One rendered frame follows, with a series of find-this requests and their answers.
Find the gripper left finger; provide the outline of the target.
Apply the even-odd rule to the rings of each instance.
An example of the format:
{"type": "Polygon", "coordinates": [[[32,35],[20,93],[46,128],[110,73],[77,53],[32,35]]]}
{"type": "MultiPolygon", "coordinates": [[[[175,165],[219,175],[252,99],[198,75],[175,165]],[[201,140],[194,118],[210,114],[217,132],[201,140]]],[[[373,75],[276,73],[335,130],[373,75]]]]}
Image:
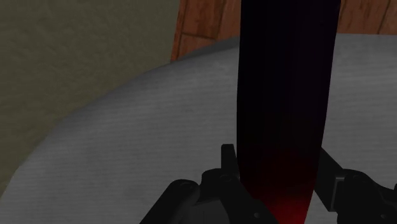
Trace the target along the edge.
{"type": "Polygon", "coordinates": [[[139,224],[278,224],[239,179],[233,144],[221,146],[221,167],[202,173],[201,182],[177,179],[139,224]]]}

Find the grey round table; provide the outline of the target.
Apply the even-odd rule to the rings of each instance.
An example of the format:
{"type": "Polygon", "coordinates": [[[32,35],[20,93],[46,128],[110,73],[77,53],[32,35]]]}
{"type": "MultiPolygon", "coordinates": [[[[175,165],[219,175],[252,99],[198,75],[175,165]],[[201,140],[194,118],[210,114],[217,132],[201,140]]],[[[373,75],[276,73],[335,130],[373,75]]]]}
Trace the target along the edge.
{"type": "MultiPolygon", "coordinates": [[[[239,39],[139,75],[64,118],[17,169],[0,224],[139,224],[235,142],[239,39]]],[[[324,149],[397,184],[397,36],[338,34],[324,149]]]]}

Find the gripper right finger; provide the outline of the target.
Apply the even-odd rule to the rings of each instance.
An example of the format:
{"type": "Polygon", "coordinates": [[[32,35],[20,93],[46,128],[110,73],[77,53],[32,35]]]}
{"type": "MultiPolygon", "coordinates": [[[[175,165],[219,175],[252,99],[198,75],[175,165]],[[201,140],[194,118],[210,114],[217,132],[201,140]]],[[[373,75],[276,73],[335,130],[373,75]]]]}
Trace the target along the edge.
{"type": "Polygon", "coordinates": [[[376,183],[364,172],[342,168],[320,149],[314,191],[337,224],[397,224],[397,184],[376,183]]]}

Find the dark red tall cylinder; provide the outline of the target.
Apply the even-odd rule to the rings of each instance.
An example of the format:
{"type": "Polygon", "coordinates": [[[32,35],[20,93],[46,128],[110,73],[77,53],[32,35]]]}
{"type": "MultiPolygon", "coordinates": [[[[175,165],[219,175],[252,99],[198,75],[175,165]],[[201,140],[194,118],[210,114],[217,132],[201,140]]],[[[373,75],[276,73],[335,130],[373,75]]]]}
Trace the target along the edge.
{"type": "Polygon", "coordinates": [[[242,0],[240,179],[279,224],[304,224],[323,141],[341,0],[242,0]]]}

